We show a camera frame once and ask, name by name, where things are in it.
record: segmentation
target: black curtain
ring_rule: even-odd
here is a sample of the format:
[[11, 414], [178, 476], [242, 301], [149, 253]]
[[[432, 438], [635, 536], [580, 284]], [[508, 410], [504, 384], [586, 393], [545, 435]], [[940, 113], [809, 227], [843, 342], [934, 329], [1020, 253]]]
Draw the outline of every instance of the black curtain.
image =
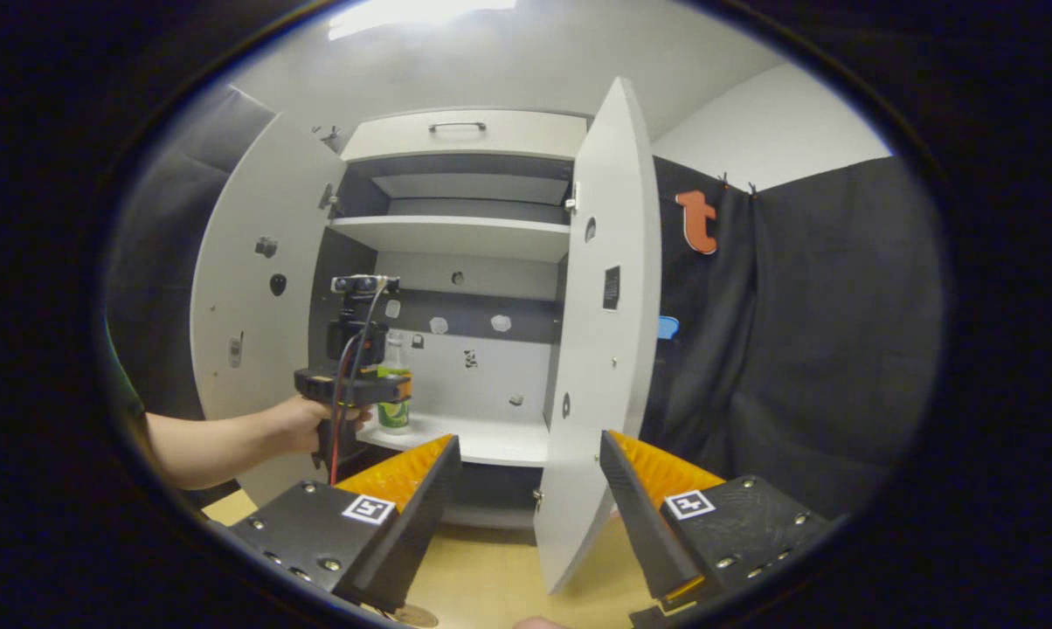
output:
[[[735, 390], [755, 307], [755, 227], [747, 195], [716, 178], [654, 158], [662, 210], [663, 316], [677, 333], [659, 340], [650, 401], [641, 438], [710, 471], [730, 462], [727, 413]], [[683, 207], [674, 197], [691, 190], [716, 209], [710, 256], [689, 247]]]
[[917, 429], [942, 349], [933, 204], [898, 158], [753, 199], [721, 184], [719, 199], [706, 192], [720, 231], [707, 258], [671, 236], [683, 191], [671, 182], [694, 177], [659, 179], [663, 314], [682, 329], [655, 367], [665, 410], [643, 434], [826, 516], [864, 506]]

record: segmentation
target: cabinet door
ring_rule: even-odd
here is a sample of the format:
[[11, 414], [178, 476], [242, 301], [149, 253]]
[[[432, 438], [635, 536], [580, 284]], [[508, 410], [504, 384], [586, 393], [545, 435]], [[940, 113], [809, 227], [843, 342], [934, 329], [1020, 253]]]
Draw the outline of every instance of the cabinet door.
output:
[[[327, 223], [319, 204], [343, 170], [330, 148], [278, 116], [227, 179], [191, 290], [191, 361], [208, 420], [255, 413], [297, 393], [294, 371], [307, 366], [312, 276]], [[262, 236], [277, 240], [270, 258], [255, 251]], [[285, 286], [276, 296], [278, 275]], [[240, 340], [236, 359], [231, 343]], [[238, 481], [262, 506], [303, 478], [327, 481], [308, 454], [279, 456]]]
[[629, 80], [607, 92], [573, 180], [549, 454], [533, 518], [550, 593], [569, 580], [613, 505], [595, 461], [600, 432], [636, 435], [650, 389], [662, 230], [650, 140]]

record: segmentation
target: drawer handle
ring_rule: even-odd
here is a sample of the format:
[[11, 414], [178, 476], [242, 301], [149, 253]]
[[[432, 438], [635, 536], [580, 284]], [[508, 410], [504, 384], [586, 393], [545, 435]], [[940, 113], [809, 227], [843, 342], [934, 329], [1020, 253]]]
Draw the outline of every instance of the drawer handle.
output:
[[437, 133], [438, 126], [452, 126], [453, 124], [466, 124], [469, 126], [474, 125], [478, 126], [481, 131], [487, 130], [486, 122], [438, 122], [436, 124], [429, 124], [429, 133]]

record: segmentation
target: blue object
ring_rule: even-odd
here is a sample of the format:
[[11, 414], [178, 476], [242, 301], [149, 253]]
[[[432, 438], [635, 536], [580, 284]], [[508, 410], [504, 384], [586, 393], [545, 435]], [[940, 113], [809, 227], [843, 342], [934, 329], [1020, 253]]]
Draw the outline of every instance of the blue object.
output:
[[681, 329], [682, 323], [672, 317], [660, 317], [658, 319], [658, 338], [671, 339]]

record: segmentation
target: person's hand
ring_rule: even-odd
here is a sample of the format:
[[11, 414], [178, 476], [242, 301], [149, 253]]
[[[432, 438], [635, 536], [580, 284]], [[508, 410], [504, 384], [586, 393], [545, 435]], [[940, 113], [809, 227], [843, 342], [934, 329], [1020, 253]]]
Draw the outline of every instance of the person's hand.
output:
[[[300, 394], [282, 402], [269, 409], [262, 410], [263, 418], [274, 423], [274, 430], [286, 440], [287, 449], [291, 452], [316, 452], [320, 443], [316, 427], [320, 421], [330, 419], [331, 411], [319, 402], [313, 402]], [[356, 423], [356, 430], [363, 429], [363, 424], [370, 419], [370, 406], [362, 409], [346, 409], [343, 418]]]

